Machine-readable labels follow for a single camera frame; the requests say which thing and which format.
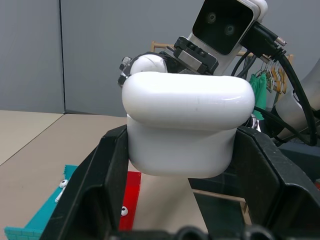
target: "teal mat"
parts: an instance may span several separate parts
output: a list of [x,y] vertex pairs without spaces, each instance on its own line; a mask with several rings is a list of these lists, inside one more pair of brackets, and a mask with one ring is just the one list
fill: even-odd
[[[75,165],[65,165],[63,171],[64,179],[70,180],[77,167]],[[62,188],[57,187],[24,228],[7,226],[4,229],[6,237],[9,240],[38,240],[56,208],[55,199],[61,191]]]

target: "beige tabletop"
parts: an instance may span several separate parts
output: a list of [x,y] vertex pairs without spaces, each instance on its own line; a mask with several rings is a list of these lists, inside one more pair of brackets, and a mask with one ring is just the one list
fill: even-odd
[[0,165],[61,116],[56,113],[0,110]]
[[[5,226],[24,227],[63,179],[66,164],[79,165],[110,129],[126,118],[67,114],[0,166],[0,239]],[[129,170],[136,171],[132,165]],[[134,229],[207,231],[186,178],[142,174]]]

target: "gray wall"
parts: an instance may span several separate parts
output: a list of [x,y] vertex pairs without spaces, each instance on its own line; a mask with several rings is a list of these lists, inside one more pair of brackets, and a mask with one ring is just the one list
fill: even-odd
[[63,113],[58,0],[0,0],[0,110]]
[[[62,0],[62,31],[68,110],[124,116],[117,86],[119,64],[150,49],[151,41],[174,43],[188,36],[203,0]],[[301,79],[320,56],[319,0],[267,0],[263,24],[283,37]],[[236,59],[226,71],[229,75]],[[255,73],[261,61],[252,68]],[[272,106],[274,96],[269,96]]]

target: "white earbud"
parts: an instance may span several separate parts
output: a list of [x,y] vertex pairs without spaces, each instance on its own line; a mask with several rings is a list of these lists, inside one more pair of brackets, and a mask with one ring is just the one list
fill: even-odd
[[124,217],[128,214],[128,208],[126,208],[125,206],[122,206],[121,208],[121,217]]
[[67,180],[67,179],[64,179],[64,180],[62,180],[62,181],[60,182],[59,187],[62,188],[62,191],[59,193],[59,195],[58,195],[58,196],[56,197],[56,199],[54,200],[56,203],[59,202],[62,194],[63,194],[64,191],[65,191],[65,188],[66,188],[67,184],[68,184],[68,180]]

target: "camera lens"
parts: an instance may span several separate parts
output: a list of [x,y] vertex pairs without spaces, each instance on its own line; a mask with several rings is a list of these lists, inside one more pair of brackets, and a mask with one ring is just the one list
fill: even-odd
[[232,36],[235,33],[235,26],[227,25],[225,27],[224,33],[228,36]]
[[216,21],[217,16],[214,12],[210,12],[206,18],[208,24],[213,24]]

